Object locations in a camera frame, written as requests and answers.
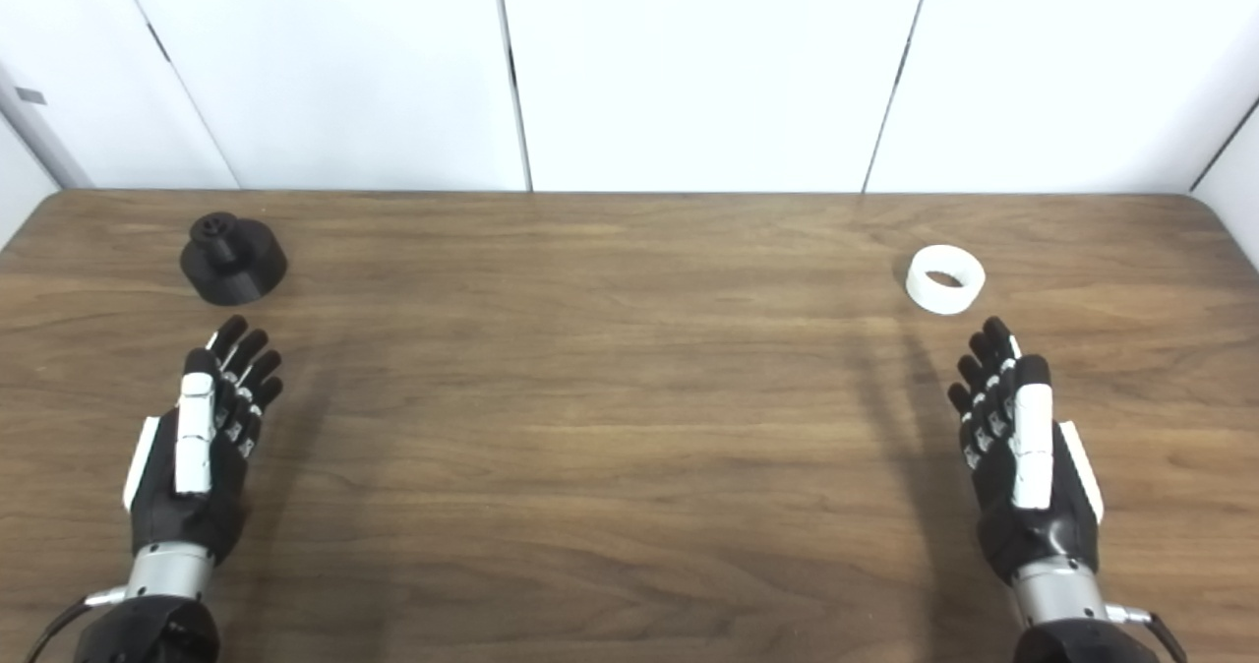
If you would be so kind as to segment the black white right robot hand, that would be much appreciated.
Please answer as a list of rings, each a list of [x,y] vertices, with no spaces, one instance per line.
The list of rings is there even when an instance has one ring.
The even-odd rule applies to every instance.
[[[1074,421],[1055,416],[1047,359],[1022,352],[990,317],[957,362],[947,394],[977,502],[977,537],[1002,581],[1047,557],[1099,569],[1105,501]]]

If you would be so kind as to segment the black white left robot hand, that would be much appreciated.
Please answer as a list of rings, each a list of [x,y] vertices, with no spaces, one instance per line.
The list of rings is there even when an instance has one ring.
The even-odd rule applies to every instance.
[[[176,403],[141,426],[123,486],[132,551],[184,542],[224,564],[246,527],[249,457],[283,391],[269,335],[232,315],[186,354]]]

